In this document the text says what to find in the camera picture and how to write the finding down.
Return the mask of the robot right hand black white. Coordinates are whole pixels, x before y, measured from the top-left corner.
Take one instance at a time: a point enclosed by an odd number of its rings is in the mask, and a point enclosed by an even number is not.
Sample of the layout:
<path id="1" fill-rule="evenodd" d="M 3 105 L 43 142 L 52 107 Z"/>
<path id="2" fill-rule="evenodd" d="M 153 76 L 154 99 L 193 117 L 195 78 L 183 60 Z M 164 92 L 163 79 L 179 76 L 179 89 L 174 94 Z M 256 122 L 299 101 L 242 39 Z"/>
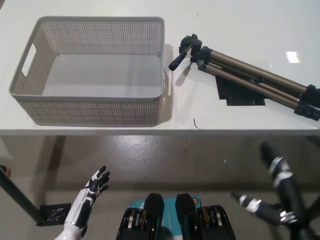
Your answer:
<path id="1" fill-rule="evenodd" d="M 274 188 L 280 199 L 280 209 L 261 199 L 246 194 L 232 192 L 231 196 L 249 213 L 273 225 L 303 223 L 307 220 L 299 187 L 293 172 L 283 155 L 268 142 L 260 145 L 261 161 L 271 176 Z"/>

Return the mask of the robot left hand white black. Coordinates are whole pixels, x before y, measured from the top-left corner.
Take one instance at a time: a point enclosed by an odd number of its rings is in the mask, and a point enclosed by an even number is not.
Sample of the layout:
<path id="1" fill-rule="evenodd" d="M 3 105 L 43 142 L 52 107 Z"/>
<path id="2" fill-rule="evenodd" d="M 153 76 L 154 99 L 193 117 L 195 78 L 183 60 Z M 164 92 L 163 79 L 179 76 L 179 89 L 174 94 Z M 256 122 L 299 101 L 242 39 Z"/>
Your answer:
<path id="1" fill-rule="evenodd" d="M 109 187 L 110 172 L 106 169 L 105 165 L 98 169 L 79 191 L 65 219 L 65 224 L 74 225 L 79 229 L 87 224 L 97 197 Z"/>

